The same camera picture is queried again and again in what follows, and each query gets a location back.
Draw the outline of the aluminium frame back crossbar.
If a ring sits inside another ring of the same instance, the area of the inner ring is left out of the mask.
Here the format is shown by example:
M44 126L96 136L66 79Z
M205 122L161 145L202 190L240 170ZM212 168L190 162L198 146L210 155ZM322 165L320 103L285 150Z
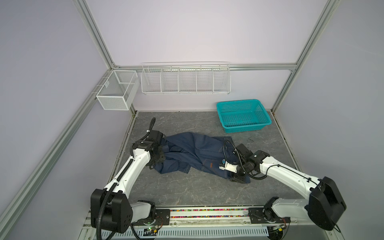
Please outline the aluminium frame back crossbar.
M115 66L114 70L141 72L144 69L223 69L230 71L293 71L298 67L295 63L267 64L231 64L228 62L182 62L182 63L142 63L138 66Z

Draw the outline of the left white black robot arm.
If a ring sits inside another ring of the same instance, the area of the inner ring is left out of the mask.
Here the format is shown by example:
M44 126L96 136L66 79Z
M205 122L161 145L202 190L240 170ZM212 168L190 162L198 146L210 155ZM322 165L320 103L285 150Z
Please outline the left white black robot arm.
M91 195L91 225L96 238L103 238L102 231L109 231L108 239L116 233L125 233L133 223L153 224L157 220L156 206L151 201L131 204L129 196L134 183L145 167L154 168L166 159L162 150L163 133L153 129L152 118L146 134L132 143L130 156L117 175L103 188Z

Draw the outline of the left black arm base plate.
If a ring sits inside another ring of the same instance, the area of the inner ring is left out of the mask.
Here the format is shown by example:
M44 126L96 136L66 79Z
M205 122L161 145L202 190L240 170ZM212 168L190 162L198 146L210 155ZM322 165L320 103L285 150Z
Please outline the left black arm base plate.
M168 226L171 219L170 209L156 209L154 213L150 213L146 219L133 222L134 226Z

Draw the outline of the dark blue denim trousers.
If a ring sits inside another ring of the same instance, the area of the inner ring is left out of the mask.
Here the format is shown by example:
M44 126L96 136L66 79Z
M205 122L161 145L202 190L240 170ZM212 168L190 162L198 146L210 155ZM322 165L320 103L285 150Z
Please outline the dark blue denim trousers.
M232 164L239 162L232 143L231 137L210 137L192 132L169 136L162 140L165 160L156 163L154 169L160 174L177 171L187 174L194 168L232 182L249 184L249 177L238 179L235 173L219 168L223 160Z

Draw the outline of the aluminium front mounting rail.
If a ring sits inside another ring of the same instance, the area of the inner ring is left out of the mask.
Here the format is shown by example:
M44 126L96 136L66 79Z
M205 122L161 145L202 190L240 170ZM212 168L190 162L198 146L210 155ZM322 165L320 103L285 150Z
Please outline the aluminium front mounting rail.
M302 200L295 200L291 203L288 200L277 199L264 206L156 207L156 209L170 209L169 225L192 225L194 223L252 224L248 214L249 208L271 210L278 217L291 218L291 222L299 221L309 225L314 224L327 231L331 231L336 225L331 218L326 216L325 212L310 210L309 205Z

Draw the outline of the teal plastic basket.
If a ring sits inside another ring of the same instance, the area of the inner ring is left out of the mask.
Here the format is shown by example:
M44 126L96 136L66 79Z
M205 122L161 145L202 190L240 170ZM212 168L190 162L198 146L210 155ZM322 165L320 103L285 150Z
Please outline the teal plastic basket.
M217 112L227 134L258 131L272 124L267 110L258 100L219 102Z

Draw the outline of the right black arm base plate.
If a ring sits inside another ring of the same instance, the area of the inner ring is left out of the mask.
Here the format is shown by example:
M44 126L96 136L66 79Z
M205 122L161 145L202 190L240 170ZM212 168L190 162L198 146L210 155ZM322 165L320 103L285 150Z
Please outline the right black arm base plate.
M278 217L273 211L264 208L249 208L248 214L252 224L290 224L291 218Z

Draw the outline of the small white mesh wall basket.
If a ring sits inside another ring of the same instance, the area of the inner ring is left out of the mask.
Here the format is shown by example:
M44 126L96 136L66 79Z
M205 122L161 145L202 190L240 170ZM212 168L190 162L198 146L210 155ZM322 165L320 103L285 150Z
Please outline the small white mesh wall basket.
M112 70L96 97L104 110L129 111L139 86L136 71Z

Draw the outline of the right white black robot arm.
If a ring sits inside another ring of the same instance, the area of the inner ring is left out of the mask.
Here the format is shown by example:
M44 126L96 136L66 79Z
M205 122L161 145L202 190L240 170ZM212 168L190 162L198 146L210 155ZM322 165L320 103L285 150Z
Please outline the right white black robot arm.
M223 143L223 154L220 169L233 173L234 181L245 183L249 179L261 181L273 178L302 196L301 200L272 197L261 213L254 213L255 217L268 223L285 218L302 219L312 221L326 231L339 228L337 222L347 206L331 178L307 175L264 151L253 153L245 145L235 146L228 140Z

